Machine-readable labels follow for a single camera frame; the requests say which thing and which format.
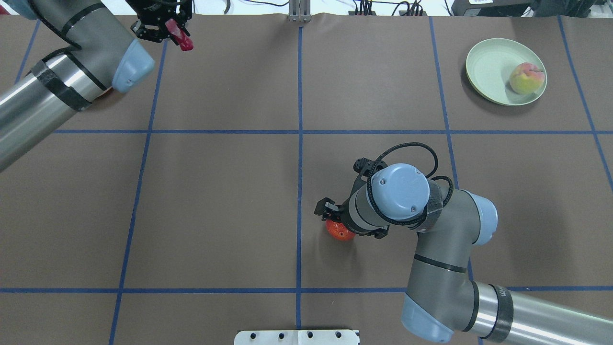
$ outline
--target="light blue joint cap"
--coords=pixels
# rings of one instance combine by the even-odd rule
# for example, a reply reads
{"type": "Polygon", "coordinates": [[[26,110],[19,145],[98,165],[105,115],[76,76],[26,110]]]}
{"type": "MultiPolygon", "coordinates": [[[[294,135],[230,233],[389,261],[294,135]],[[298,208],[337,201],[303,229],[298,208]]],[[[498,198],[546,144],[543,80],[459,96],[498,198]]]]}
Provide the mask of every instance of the light blue joint cap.
{"type": "Polygon", "coordinates": [[[153,58],[138,40],[134,39],[119,62],[111,85],[119,92],[128,92],[153,71],[154,67],[153,58]]]}
{"type": "Polygon", "coordinates": [[[467,192],[473,198],[474,204],[477,205],[481,226],[479,227],[479,238],[473,245],[482,246],[488,243],[492,239],[494,232],[496,232],[498,212],[496,211],[496,206],[483,196],[472,194],[468,190],[464,192],[467,192]]]}
{"type": "Polygon", "coordinates": [[[402,307],[402,324],[416,336],[434,343],[448,343],[454,331],[428,314],[415,301],[405,294],[405,305],[402,307]]]}
{"type": "Polygon", "coordinates": [[[421,214],[428,204],[428,180],[412,165],[392,164],[373,175],[372,183],[373,198],[377,206],[391,219],[415,217],[421,214]]]}
{"type": "Polygon", "coordinates": [[[22,17],[30,20],[38,19],[28,0],[4,0],[4,2],[22,17]]]}

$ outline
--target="white metal bracket with holes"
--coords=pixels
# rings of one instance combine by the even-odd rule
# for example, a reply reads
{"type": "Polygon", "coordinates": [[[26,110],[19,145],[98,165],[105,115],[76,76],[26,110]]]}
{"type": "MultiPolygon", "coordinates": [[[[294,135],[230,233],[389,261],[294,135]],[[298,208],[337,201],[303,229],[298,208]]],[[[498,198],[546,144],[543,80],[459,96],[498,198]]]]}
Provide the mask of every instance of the white metal bracket with holes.
{"type": "Polygon", "coordinates": [[[311,21],[311,0],[289,0],[289,21],[311,21]]]}
{"type": "Polygon", "coordinates": [[[358,330],[240,331],[234,345],[360,345],[358,330]]]}

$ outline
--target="tomato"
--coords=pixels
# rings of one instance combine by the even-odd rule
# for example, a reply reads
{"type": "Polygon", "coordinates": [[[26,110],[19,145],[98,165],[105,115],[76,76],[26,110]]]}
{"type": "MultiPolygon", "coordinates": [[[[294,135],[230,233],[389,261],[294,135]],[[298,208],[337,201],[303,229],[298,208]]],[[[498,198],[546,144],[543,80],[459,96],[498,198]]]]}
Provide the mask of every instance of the tomato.
{"type": "Polygon", "coordinates": [[[339,241],[350,241],[356,237],[356,234],[347,230],[347,228],[341,223],[326,220],[326,228],[328,229],[330,235],[339,241]]]}

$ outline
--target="red object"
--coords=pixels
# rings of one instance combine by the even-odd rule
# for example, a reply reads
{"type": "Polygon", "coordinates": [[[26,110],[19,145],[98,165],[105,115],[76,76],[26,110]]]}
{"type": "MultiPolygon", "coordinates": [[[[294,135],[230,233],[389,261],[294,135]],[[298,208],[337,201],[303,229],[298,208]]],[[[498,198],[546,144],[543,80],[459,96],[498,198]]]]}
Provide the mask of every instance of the red object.
{"type": "Polygon", "coordinates": [[[347,228],[341,223],[326,220],[326,228],[328,229],[330,235],[339,241],[351,241],[354,237],[356,237],[356,234],[347,230],[347,228]]]}
{"type": "Polygon", "coordinates": [[[183,30],[181,30],[181,28],[177,25],[177,21],[174,19],[168,19],[166,21],[166,28],[168,31],[170,31],[170,34],[175,37],[182,51],[185,52],[194,48],[194,43],[191,41],[191,38],[189,38],[189,36],[186,35],[183,30]]]}

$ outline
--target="light green plate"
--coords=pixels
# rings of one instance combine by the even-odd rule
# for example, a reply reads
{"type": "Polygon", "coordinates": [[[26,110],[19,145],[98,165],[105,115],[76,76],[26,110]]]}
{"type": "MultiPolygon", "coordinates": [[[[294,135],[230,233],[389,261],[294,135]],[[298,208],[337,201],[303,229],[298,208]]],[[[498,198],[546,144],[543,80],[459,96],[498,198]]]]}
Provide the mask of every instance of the light green plate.
{"type": "Polygon", "coordinates": [[[529,62],[543,71],[541,59],[525,45],[504,38],[491,38],[477,43],[466,57],[466,74],[481,96],[504,106],[523,106],[536,101],[547,86],[545,82],[534,93],[520,95],[513,91],[509,76],[518,64],[529,62]]]}

